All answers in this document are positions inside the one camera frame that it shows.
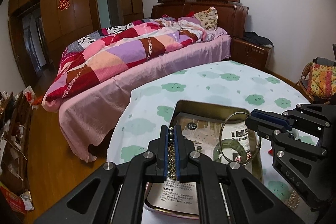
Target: nightstand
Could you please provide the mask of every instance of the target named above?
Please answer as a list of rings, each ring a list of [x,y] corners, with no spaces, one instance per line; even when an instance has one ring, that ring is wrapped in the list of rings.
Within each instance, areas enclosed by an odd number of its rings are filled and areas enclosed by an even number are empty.
[[[231,39],[231,60],[265,71],[271,49],[233,37]]]

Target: silver bangle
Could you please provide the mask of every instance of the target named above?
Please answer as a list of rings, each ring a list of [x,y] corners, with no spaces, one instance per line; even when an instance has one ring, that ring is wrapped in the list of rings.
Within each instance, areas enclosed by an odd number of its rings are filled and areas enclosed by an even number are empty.
[[[224,130],[224,126],[225,124],[227,123],[227,121],[233,116],[233,115],[236,115],[236,114],[245,114],[247,116],[250,116],[250,114],[246,113],[246,112],[242,112],[242,111],[238,111],[238,112],[234,112],[232,113],[229,117],[227,117],[225,119],[225,121],[223,122],[222,124],[222,127],[220,129],[220,132],[219,132],[219,138],[218,138],[218,149],[219,149],[219,152],[221,153],[221,155],[228,161],[228,162],[232,162],[233,160],[229,159],[227,156],[224,155],[223,153],[223,149],[222,149],[222,132]],[[246,164],[249,164],[254,158],[255,156],[260,152],[260,148],[261,148],[261,140],[262,138],[258,136],[258,143],[256,145],[256,148],[257,150],[255,151],[255,153],[250,157],[249,160],[247,160],[245,163],[241,163],[241,165],[246,165]]]

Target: white tablecloth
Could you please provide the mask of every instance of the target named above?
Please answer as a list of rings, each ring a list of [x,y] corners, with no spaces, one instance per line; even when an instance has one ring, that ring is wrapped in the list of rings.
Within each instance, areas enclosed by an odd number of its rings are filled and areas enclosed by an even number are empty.
[[[252,67],[223,61],[182,70],[147,83],[131,93],[131,101],[115,127],[107,153],[107,161],[116,164],[130,161],[147,150],[150,140],[168,125],[179,100],[192,100],[282,113],[296,104],[309,103],[285,82]],[[301,141],[316,144],[317,138],[300,132]],[[281,200],[287,199],[291,187],[273,169],[268,154],[270,142],[263,140],[260,150],[265,186]],[[296,211],[306,223],[313,217],[303,201]],[[198,223],[186,219],[161,216],[145,210],[142,223]]]

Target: patchwork quilt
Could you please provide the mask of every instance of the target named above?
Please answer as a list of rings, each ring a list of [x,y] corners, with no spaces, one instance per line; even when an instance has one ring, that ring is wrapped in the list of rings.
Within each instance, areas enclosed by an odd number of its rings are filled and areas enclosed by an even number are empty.
[[[160,54],[211,39],[204,28],[186,20],[138,21],[103,29],[67,47],[44,100],[75,96]]]

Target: chair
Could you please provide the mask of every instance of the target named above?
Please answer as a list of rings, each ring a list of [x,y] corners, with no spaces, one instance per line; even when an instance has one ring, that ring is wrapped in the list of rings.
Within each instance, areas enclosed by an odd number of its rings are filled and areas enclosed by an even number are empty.
[[[312,63],[313,62],[310,62],[304,67],[300,80],[298,80],[298,82],[296,82],[296,84],[294,85],[294,88],[297,85],[299,85],[299,87],[301,88],[301,90],[299,90],[299,91],[301,91],[303,93],[303,95],[309,100],[310,103],[314,102],[314,96],[311,95],[310,93],[308,93],[308,90],[307,90],[307,88],[308,88],[307,75],[310,72],[310,67],[311,67]]]

